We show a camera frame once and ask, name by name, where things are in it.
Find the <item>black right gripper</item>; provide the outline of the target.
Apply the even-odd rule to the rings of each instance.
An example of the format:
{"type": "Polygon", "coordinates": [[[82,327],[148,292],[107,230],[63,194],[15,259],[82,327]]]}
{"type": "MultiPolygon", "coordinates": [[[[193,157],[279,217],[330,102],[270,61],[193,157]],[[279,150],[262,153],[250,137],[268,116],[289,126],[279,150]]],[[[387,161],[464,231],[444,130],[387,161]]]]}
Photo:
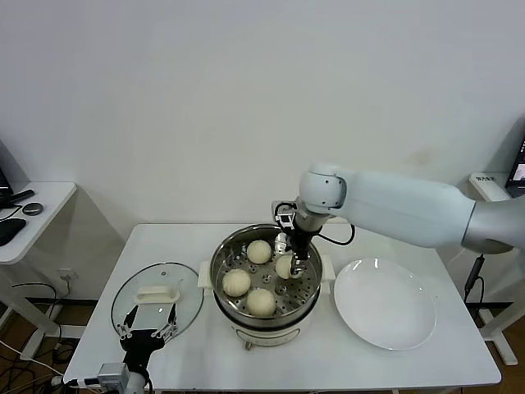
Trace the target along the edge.
{"type": "Polygon", "coordinates": [[[290,278],[298,278],[303,274],[303,261],[309,259],[308,248],[312,238],[319,235],[319,231],[305,231],[298,227],[288,230],[288,238],[293,254],[290,258],[290,278]]]}

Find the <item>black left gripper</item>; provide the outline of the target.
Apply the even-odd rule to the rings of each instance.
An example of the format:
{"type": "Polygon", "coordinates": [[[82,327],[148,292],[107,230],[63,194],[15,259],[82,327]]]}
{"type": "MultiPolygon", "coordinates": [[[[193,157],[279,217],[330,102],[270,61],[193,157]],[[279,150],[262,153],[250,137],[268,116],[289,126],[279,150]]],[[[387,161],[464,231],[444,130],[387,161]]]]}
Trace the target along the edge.
{"type": "Polygon", "coordinates": [[[178,330],[176,323],[176,304],[173,304],[167,318],[167,323],[158,330],[132,330],[139,306],[135,305],[128,312],[122,323],[118,323],[116,331],[120,337],[121,348],[125,352],[123,362],[131,372],[145,372],[153,352],[165,346],[164,339],[170,339],[178,330]]]}

